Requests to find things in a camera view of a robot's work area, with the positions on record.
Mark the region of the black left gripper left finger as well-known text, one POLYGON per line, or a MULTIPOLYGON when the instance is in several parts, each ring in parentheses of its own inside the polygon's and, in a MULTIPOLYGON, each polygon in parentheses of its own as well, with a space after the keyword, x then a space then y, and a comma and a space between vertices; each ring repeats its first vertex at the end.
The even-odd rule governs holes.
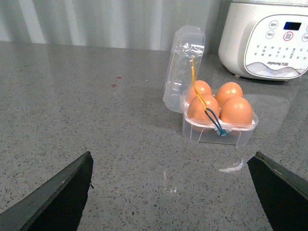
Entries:
POLYGON ((93 158, 89 151, 0 215, 2 231, 76 231, 85 208, 93 158))

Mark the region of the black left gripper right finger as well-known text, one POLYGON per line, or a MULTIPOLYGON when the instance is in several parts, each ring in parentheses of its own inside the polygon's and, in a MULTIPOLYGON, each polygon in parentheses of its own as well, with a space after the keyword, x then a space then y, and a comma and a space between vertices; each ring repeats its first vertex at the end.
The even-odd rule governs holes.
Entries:
POLYGON ((256 152, 248 168, 262 208, 274 231, 308 229, 308 181, 256 152))

